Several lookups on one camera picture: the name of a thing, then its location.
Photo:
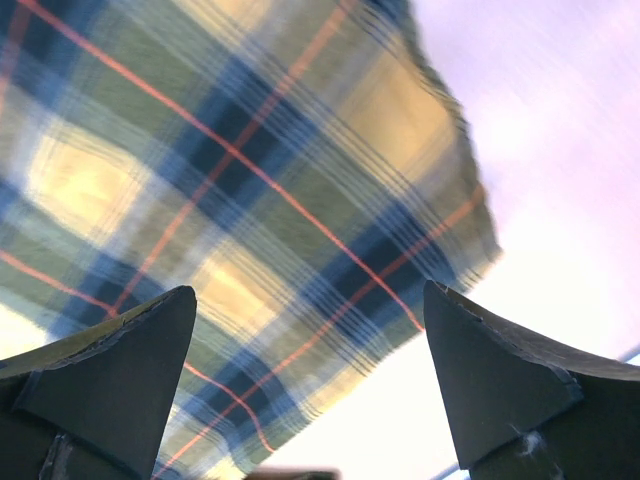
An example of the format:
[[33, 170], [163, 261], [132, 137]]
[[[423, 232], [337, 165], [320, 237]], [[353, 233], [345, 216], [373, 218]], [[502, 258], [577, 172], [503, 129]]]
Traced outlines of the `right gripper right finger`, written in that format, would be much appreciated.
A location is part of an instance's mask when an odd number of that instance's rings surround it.
[[454, 447], [473, 479], [636, 479], [638, 367], [562, 344], [424, 286]]

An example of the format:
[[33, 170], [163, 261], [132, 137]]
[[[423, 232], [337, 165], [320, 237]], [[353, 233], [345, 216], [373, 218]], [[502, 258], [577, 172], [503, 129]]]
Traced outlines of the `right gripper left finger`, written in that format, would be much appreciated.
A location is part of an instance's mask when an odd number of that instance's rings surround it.
[[150, 478], [195, 318], [179, 286], [2, 360], [2, 478]]

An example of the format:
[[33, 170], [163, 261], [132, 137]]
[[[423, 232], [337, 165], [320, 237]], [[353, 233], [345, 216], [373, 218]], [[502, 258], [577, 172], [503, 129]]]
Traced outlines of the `yellow plaid long sleeve shirt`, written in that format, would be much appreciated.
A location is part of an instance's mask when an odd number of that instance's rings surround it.
[[410, 2], [2, 3], [1, 339], [192, 286], [155, 478], [244, 477], [499, 253]]

